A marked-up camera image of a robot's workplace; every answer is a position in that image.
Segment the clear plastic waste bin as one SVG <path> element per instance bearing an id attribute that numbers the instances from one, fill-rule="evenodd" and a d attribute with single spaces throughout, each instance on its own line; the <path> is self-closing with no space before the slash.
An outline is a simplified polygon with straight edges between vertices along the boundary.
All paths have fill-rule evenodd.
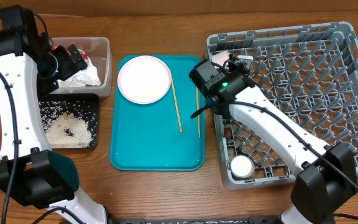
<path id="1" fill-rule="evenodd" d="M 68 47 L 71 44 L 76 45 L 78 49 L 83 50 L 90 57 L 93 65 L 98 70 L 100 86 L 84 86 L 76 88 L 58 88 L 54 94 L 69 93 L 94 93 L 100 97 L 107 97 L 111 93 L 112 82 L 112 55 L 109 46 L 109 40 L 105 37 L 56 37 L 53 38 L 55 46 Z"/>

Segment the large pink plate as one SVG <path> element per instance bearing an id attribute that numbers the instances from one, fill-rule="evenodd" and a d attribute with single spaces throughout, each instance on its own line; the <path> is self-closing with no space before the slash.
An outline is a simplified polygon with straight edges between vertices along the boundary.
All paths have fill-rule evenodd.
<path id="1" fill-rule="evenodd" d="M 117 76 L 117 85 L 125 99 L 147 105 L 161 100 L 170 89 L 172 73 L 165 62 L 150 56 L 136 56 L 126 62 Z"/>

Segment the pale green plastic cup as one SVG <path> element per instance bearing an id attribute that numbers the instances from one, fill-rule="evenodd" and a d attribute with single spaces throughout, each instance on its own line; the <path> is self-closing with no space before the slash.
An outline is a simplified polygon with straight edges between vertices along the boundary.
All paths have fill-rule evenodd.
<path id="1" fill-rule="evenodd" d="M 247 180 L 253 176 L 255 166 L 247 156 L 238 155 L 230 162 L 230 170 L 235 179 Z"/>

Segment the teal plastic tray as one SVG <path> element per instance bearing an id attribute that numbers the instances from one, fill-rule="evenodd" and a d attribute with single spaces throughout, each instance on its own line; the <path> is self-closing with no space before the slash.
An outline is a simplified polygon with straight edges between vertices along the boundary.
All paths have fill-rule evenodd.
<path id="1" fill-rule="evenodd" d="M 116 90 L 110 146 L 111 164 L 120 170 L 193 171 L 205 160 L 205 115 L 197 118 L 191 69 L 201 60 L 194 55 L 158 55 L 172 71 L 183 132 L 180 133 L 172 88 L 155 103 L 140 105 Z"/>

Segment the small pink bowl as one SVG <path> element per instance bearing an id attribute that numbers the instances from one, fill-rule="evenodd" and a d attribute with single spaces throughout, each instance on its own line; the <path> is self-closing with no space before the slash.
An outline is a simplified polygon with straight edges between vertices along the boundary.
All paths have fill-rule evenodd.
<path id="1" fill-rule="evenodd" d="M 223 65 L 225 61 L 229 60 L 230 53 L 228 51 L 223 51 L 218 54 L 215 54 L 211 57 L 211 61 L 219 65 Z"/>

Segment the grey dishwasher rack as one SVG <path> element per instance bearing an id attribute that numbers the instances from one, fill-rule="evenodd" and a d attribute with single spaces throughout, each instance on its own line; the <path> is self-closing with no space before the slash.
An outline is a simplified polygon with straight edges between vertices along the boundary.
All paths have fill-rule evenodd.
<path id="1" fill-rule="evenodd" d="M 333 146 L 346 143 L 358 174 L 358 39 L 348 22 L 213 34 L 206 57 L 228 51 L 250 55 L 250 77 L 266 98 L 312 135 Z M 284 160 L 246 125 L 214 117 L 223 185 L 231 190 L 294 181 Z M 247 156 L 250 179 L 235 179 L 230 162 Z"/>

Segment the wooden chopstick left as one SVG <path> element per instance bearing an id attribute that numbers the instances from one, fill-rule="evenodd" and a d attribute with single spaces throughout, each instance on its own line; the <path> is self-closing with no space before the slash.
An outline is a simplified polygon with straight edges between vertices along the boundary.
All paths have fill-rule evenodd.
<path id="1" fill-rule="evenodd" d="M 175 110 L 176 110 L 176 114 L 177 114 L 177 121 L 178 121 L 178 127 L 180 130 L 180 133 L 183 132 L 183 128 L 182 128 L 182 124 L 181 124 L 181 117 L 180 117 L 180 111 L 179 111 L 179 107 L 178 107 L 178 102 L 177 102 L 177 94 L 175 91 L 175 84 L 174 84 L 174 80 L 173 80 L 173 75 L 172 75 L 172 71 L 169 69 L 170 71 L 170 76 L 171 76 L 171 86 L 172 86 L 172 93 L 173 93 L 173 100 L 174 100 L 174 104 L 175 104 Z"/>

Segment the white paper napkin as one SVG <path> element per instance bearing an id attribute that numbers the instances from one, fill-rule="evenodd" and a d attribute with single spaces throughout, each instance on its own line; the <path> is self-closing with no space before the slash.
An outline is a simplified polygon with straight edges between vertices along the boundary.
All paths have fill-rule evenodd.
<path id="1" fill-rule="evenodd" d="M 101 82 L 98 77 L 98 70 L 93 65 L 90 57 L 89 62 L 86 64 L 87 67 L 84 70 L 80 70 L 65 81 L 59 80 L 59 87 L 76 88 L 84 86 L 100 86 Z"/>

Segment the red snack wrapper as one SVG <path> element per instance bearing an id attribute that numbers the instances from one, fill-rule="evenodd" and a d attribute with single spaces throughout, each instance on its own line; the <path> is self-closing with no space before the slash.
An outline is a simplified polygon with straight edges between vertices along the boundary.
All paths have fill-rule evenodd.
<path id="1" fill-rule="evenodd" d="M 57 49 L 57 46 L 52 46 L 52 51 L 54 51 L 55 49 Z M 90 61 L 89 57 L 88 57 L 88 54 L 86 52 L 84 52 L 83 50 L 81 49 L 78 49 L 79 53 L 81 54 L 83 60 L 88 63 Z"/>

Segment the wooden chopstick right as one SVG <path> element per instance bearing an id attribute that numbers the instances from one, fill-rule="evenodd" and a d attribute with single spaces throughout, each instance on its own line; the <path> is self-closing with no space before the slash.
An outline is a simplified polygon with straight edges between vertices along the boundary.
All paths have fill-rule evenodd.
<path id="1" fill-rule="evenodd" d="M 197 87 L 195 88 L 195 92 L 196 92 L 196 109 L 199 110 L 200 108 L 200 100 L 199 100 L 199 91 L 197 89 Z M 198 125 L 198 137 L 201 137 L 201 128 L 200 128 L 200 116 L 197 116 L 197 125 Z"/>

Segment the wooden chopstick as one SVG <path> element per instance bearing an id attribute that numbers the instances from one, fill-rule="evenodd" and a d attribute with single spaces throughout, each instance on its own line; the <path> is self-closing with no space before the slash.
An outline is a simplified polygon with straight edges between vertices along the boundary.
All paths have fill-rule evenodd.
<path id="1" fill-rule="evenodd" d="M 197 87 L 195 88 L 195 92 L 196 92 L 196 109 L 199 110 L 200 108 L 200 100 L 199 100 L 199 91 L 197 89 Z M 198 125 L 198 137 L 201 137 L 201 128 L 200 128 L 200 116 L 197 116 L 197 125 Z"/>
<path id="2" fill-rule="evenodd" d="M 177 114 L 177 121 L 178 121 L 178 127 L 180 130 L 180 133 L 183 132 L 183 128 L 182 128 L 182 124 L 181 124 L 181 117 L 180 117 L 180 111 L 179 111 L 179 107 L 178 107 L 178 102 L 177 102 L 177 94 L 175 91 L 175 84 L 174 84 L 174 80 L 173 80 L 173 75 L 172 75 L 172 71 L 169 69 L 170 71 L 170 76 L 171 76 L 171 86 L 172 86 L 172 93 L 173 93 L 173 100 L 174 100 L 174 104 L 175 104 L 175 110 L 176 110 L 176 114 Z"/>

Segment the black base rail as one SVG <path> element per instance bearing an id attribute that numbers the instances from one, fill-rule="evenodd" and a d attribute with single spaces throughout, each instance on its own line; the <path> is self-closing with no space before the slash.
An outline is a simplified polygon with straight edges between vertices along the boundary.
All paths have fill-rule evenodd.
<path id="1" fill-rule="evenodd" d="M 204 220 L 145 220 L 143 218 L 114 219 L 108 223 L 115 224 L 280 224 L 277 216 L 252 216 L 249 218 L 220 218 Z"/>

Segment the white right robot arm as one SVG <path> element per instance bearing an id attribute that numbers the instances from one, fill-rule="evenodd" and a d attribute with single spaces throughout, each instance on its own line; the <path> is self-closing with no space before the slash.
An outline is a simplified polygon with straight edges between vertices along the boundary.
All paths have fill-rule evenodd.
<path id="1" fill-rule="evenodd" d="M 354 156 L 343 142 L 334 146 L 312 135 L 272 104 L 249 76 L 253 60 L 230 56 L 222 65 L 203 60 L 189 73 L 206 99 L 195 118 L 210 109 L 251 129 L 284 160 L 295 176 L 292 205 L 276 223 L 334 223 L 337 209 L 358 193 Z"/>

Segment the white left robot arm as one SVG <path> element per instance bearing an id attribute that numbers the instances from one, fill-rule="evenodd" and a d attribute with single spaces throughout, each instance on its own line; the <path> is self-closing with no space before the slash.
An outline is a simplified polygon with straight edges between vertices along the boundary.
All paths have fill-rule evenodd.
<path id="1" fill-rule="evenodd" d="M 87 66 L 79 50 L 54 47 L 39 32 L 40 16 L 21 6 L 1 9 L 0 190 L 6 200 L 57 213 L 71 223 L 114 223 L 81 188 L 75 163 L 52 150 L 39 100 Z"/>

